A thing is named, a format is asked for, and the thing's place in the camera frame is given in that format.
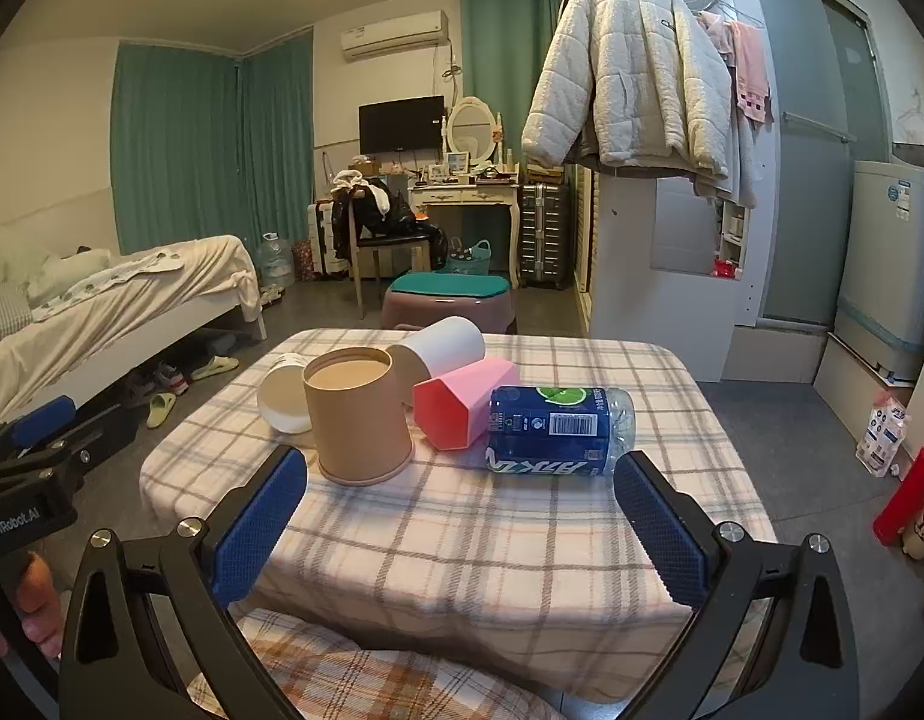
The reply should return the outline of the person's left hand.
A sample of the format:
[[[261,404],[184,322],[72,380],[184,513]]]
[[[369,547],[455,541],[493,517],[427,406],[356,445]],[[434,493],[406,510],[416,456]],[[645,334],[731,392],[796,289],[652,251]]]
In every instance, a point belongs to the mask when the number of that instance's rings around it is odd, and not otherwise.
[[[64,643],[64,612],[52,572],[34,551],[0,561],[0,583],[7,590],[26,639],[46,658],[57,658]]]

